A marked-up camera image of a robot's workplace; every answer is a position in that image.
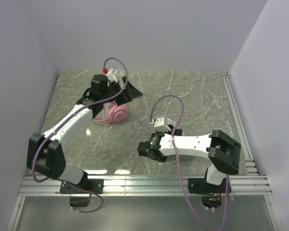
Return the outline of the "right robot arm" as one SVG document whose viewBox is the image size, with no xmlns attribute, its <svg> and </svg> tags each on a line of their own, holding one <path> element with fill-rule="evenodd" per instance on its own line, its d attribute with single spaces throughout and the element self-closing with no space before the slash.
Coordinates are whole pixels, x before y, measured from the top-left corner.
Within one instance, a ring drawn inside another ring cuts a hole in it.
<svg viewBox="0 0 289 231">
<path fill-rule="evenodd" d="M 211 161 L 205 174 L 205 182 L 210 185 L 221 185 L 227 175 L 239 173 L 241 145 L 225 132 L 214 129 L 211 134 L 202 136 L 185 136 L 180 128 L 174 125 L 154 125 L 150 139 L 140 142 L 138 155 L 154 161 L 166 162 L 168 156 L 197 156 Z"/>
</svg>

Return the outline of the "pink headphones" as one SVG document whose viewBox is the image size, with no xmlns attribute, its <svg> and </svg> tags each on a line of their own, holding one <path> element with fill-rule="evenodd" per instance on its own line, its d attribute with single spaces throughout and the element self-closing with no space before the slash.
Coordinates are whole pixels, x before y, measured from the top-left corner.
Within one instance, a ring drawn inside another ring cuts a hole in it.
<svg viewBox="0 0 289 231">
<path fill-rule="evenodd" d="M 102 109 L 102 116 L 93 119 L 95 123 L 119 123 L 124 121 L 128 115 L 128 108 L 125 104 L 117 105 L 116 102 L 106 103 Z"/>
</svg>

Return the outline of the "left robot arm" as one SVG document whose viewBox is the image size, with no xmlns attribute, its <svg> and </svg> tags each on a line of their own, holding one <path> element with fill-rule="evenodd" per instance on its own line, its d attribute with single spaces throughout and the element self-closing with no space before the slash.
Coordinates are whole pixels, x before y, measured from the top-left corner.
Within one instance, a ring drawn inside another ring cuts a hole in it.
<svg viewBox="0 0 289 231">
<path fill-rule="evenodd" d="M 40 173 L 46 179 L 62 180 L 84 190 L 89 188 L 88 173 L 66 163 L 64 149 L 77 132 L 103 110 L 105 103 L 123 105 L 142 97 L 126 76 L 124 85 L 111 79 L 110 74 L 94 75 L 91 86 L 57 125 L 43 134 L 33 134 L 29 138 L 26 166 L 32 175 Z"/>
</svg>

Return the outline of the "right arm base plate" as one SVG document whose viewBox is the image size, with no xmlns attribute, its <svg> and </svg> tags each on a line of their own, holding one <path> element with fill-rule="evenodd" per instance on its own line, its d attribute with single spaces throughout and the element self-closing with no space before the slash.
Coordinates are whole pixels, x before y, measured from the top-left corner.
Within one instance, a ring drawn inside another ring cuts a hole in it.
<svg viewBox="0 0 289 231">
<path fill-rule="evenodd" d="M 208 192 L 204 178 L 188 178 L 187 185 L 188 192 L 191 194 L 206 194 Z"/>
</svg>

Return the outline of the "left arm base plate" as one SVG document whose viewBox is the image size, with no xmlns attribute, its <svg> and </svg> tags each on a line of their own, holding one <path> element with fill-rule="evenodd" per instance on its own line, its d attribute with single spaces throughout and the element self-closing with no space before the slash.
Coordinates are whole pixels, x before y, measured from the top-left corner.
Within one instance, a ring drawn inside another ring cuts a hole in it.
<svg viewBox="0 0 289 231">
<path fill-rule="evenodd" d="M 80 184 L 73 184 L 67 181 L 62 181 L 60 194 L 78 194 L 78 193 L 96 193 L 102 194 L 104 188 L 103 179 L 87 179 Z"/>
</svg>

